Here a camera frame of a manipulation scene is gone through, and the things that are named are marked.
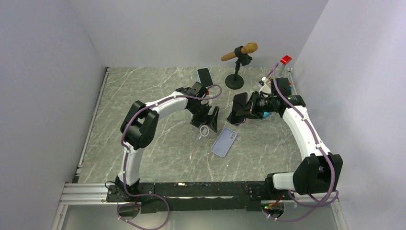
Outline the dark blue phone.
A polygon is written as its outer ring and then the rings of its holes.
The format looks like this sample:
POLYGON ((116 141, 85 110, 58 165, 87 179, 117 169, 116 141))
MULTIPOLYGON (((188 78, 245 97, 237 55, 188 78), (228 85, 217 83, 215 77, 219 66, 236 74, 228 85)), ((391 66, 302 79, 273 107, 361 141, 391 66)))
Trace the dark blue phone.
POLYGON ((239 126, 245 122, 245 119, 243 117, 228 116, 226 121, 234 126, 239 126))

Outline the dark purple phone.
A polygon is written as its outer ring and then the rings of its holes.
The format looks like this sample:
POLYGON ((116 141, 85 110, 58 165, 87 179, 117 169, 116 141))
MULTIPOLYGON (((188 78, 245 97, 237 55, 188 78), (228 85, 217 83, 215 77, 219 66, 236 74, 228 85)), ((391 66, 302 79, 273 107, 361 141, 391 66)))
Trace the dark purple phone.
POLYGON ((230 116, 235 116, 236 112, 240 110, 242 106, 247 102, 247 98, 248 98, 247 92, 239 93, 234 96, 230 116))

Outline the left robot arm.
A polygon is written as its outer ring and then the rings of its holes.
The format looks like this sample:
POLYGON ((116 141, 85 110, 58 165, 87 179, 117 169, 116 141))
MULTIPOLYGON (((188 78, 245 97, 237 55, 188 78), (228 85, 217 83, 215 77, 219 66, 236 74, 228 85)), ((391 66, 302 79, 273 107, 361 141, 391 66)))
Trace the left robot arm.
POLYGON ((212 102, 220 95, 220 92, 210 95, 209 87, 196 82, 191 87, 180 87, 153 102, 135 101, 131 105, 120 127, 124 153, 121 169, 115 179, 118 194, 123 200, 132 201, 138 194, 140 163, 145 148, 155 137, 158 122, 173 113, 188 110, 192 114, 192 126, 208 126, 217 132, 219 107, 212 107, 212 102))

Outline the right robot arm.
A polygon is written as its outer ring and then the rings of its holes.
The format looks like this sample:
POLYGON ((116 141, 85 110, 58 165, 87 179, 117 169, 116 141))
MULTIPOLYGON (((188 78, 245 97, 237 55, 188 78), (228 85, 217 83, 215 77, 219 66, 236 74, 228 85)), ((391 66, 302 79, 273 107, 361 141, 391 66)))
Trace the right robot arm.
POLYGON ((264 193, 276 199, 282 191, 300 195, 336 191, 343 160, 332 154, 321 140, 300 95, 293 95, 288 78, 276 78, 270 92, 253 92, 237 116, 261 119, 265 112, 278 113, 291 130, 302 162, 294 172, 271 173, 265 179, 264 193))

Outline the lavender phone case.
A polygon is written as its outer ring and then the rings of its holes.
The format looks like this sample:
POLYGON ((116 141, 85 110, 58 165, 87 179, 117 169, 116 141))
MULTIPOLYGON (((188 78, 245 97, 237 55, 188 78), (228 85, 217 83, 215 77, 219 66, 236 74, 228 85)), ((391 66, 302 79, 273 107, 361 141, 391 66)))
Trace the lavender phone case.
POLYGON ((211 147, 211 152, 224 158, 237 138, 237 133, 229 128, 224 128, 211 147))

